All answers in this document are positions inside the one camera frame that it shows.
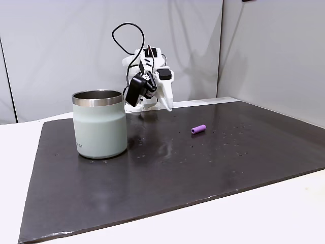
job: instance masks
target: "wire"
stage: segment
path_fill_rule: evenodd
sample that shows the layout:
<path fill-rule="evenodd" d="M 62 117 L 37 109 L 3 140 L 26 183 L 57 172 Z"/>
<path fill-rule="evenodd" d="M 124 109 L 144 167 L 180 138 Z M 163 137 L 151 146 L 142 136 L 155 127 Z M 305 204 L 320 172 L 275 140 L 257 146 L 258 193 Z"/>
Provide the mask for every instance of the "wire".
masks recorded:
<path fill-rule="evenodd" d="M 124 89 L 124 91 L 123 91 L 123 95 L 124 95 L 124 93 L 125 93 L 125 90 L 126 90 L 126 88 L 128 88 L 129 87 L 129 82 L 128 82 L 128 73 L 129 73 L 129 70 L 130 70 L 130 68 L 131 67 L 133 67 L 133 62 L 139 57 L 139 55 L 140 55 L 140 53 L 141 53 L 141 51 L 142 51 L 142 49 L 143 49 L 143 46 L 144 46 L 144 34 L 143 34 L 143 31 L 141 30 L 141 28 L 140 27 L 138 27 L 136 24 L 133 24 L 133 23 L 123 23 L 123 24 L 120 24 L 117 28 L 115 28 L 113 31 L 112 31 L 112 38 L 113 38 L 113 40 L 114 40 L 114 42 L 124 51 L 124 52 L 126 52 L 128 55 L 134 55 L 134 53 L 130 53 L 130 52 L 128 52 L 128 51 L 126 51 L 118 42 L 117 42 L 117 40 L 115 39 L 115 37 L 114 37 L 114 33 L 118 30 L 118 29 L 120 29 L 122 26 L 124 26 L 124 25 L 132 25 L 132 26 L 134 26 L 134 27 L 136 27 L 136 28 L 138 28 L 138 30 L 141 32 L 141 35 L 142 35 L 142 44 L 141 44 L 141 48 L 140 48 L 140 51 L 138 52 L 138 54 L 135 56 L 135 58 L 131 61 L 131 63 L 128 65 L 128 67 L 127 67 L 127 72 L 126 72 L 126 83 L 127 83 L 127 86 L 125 87 L 125 89 Z"/>
<path fill-rule="evenodd" d="M 162 54 L 162 56 L 165 57 L 165 64 L 164 64 L 164 66 L 166 66 L 166 64 L 167 64 L 167 58 L 166 58 L 166 56 L 164 54 Z"/>

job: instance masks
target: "purple cylinder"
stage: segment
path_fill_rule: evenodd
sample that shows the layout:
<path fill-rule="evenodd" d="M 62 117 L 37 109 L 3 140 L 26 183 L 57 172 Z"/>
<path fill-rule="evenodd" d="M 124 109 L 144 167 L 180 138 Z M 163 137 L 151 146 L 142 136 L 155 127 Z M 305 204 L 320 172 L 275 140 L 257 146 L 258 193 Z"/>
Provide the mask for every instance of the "purple cylinder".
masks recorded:
<path fill-rule="evenodd" d="M 191 132 L 192 132 L 192 134 L 197 134 L 197 133 L 200 133 L 202 131 L 205 131 L 206 128 L 207 127 L 205 125 L 197 126 L 197 127 L 192 128 Z"/>

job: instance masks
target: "mug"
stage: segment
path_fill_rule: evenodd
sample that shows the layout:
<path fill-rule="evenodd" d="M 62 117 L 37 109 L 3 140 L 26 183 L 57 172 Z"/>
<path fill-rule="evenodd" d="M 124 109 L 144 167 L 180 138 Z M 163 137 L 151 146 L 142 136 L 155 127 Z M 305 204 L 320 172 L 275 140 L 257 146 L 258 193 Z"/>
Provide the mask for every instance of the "mug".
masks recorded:
<path fill-rule="evenodd" d="M 78 153 L 86 158 L 116 156 L 127 147 L 123 94 L 87 90 L 72 95 L 73 123 Z"/>

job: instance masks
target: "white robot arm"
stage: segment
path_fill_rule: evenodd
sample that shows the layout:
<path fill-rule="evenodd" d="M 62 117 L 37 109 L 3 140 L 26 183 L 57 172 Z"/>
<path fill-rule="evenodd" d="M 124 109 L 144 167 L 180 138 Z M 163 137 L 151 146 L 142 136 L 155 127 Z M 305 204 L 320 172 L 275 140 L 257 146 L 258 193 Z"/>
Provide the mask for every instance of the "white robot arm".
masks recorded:
<path fill-rule="evenodd" d="M 136 50 L 134 55 L 123 59 L 123 66 L 128 67 L 139 52 L 140 49 Z M 141 50 L 140 55 L 130 67 L 128 75 L 129 88 L 125 99 L 135 107 L 135 109 L 128 108 L 129 110 L 155 110 L 163 105 L 167 111 L 172 111 L 174 72 L 166 66 L 166 60 L 159 48 L 148 46 Z"/>

